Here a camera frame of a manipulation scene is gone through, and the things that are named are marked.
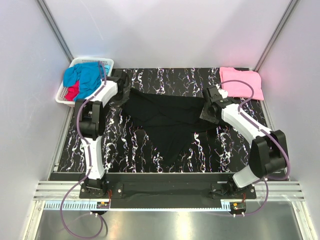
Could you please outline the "black t-shirt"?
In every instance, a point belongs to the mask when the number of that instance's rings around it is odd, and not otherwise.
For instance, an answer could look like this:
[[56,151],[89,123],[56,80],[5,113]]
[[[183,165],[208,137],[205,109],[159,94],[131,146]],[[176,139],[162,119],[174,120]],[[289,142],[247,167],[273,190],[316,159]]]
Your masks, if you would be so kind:
[[122,109],[135,127],[144,129],[162,164],[169,167],[192,144],[194,133],[217,127],[200,118],[205,103],[202,97],[143,93],[131,88]]

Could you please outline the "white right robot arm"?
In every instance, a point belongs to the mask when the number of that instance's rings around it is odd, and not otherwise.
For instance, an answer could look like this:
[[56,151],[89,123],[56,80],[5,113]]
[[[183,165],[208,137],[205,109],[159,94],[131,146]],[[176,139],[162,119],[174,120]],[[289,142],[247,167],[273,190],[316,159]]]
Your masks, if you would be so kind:
[[281,130],[272,131],[254,120],[218,86],[206,88],[202,95],[205,104],[200,118],[214,124],[229,124],[250,144],[247,166],[222,185],[222,195],[239,198],[250,185],[289,168],[286,136]]

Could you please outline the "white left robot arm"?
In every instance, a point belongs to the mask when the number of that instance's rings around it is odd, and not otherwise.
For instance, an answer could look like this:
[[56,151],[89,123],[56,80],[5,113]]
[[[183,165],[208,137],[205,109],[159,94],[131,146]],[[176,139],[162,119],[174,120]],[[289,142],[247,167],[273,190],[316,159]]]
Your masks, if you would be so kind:
[[101,79],[101,85],[94,93],[75,102],[75,126],[84,148],[86,164],[81,187],[83,191],[90,190],[97,198],[108,193],[101,147],[106,127],[104,107],[111,99],[121,100],[128,84],[129,77],[125,71],[113,70],[111,76]]

